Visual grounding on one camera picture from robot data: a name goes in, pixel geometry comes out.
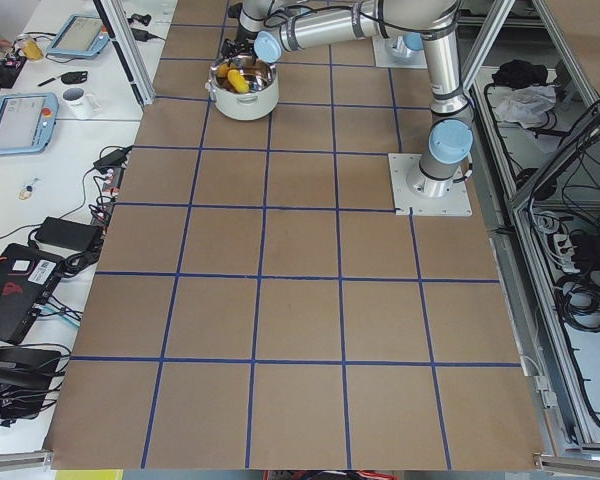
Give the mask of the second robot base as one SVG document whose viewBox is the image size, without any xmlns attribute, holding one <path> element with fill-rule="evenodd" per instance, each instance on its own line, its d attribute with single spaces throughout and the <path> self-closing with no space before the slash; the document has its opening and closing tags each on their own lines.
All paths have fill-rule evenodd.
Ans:
<svg viewBox="0 0 600 480">
<path fill-rule="evenodd" d="M 384 39 L 372 38 L 375 65 L 380 68 L 426 69 L 424 45 L 419 33 Z"/>
</svg>

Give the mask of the square robot base plate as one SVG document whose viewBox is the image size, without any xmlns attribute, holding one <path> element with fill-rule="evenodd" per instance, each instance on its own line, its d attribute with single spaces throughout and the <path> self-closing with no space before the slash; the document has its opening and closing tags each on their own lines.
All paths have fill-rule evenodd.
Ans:
<svg viewBox="0 0 600 480">
<path fill-rule="evenodd" d="M 462 167 L 458 165 L 449 179 L 432 180 L 421 172 L 420 157 L 414 153 L 388 155 L 395 213 L 427 217 L 471 216 Z"/>
</svg>

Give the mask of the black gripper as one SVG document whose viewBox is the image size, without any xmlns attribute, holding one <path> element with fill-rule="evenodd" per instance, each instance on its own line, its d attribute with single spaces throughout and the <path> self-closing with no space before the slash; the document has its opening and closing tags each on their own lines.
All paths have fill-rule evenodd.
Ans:
<svg viewBox="0 0 600 480">
<path fill-rule="evenodd" d="M 231 40 L 226 38 L 223 41 L 223 57 L 236 58 L 241 55 L 254 56 L 255 51 L 253 43 L 249 40 Z"/>
</svg>

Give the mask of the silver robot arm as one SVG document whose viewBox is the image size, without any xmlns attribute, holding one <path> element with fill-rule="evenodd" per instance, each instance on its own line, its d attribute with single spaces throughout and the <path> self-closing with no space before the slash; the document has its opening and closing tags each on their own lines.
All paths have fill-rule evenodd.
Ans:
<svg viewBox="0 0 600 480">
<path fill-rule="evenodd" d="M 238 1 L 228 9 L 237 34 L 222 54 L 250 54 L 266 63 L 285 53 L 380 36 L 385 40 L 413 33 L 422 43 L 432 92 L 433 124 L 428 146 L 406 181 L 424 198 L 445 196 L 467 157 L 473 135 L 465 96 L 456 28 L 457 1 L 333 1 L 313 7 L 303 1 Z"/>
</svg>

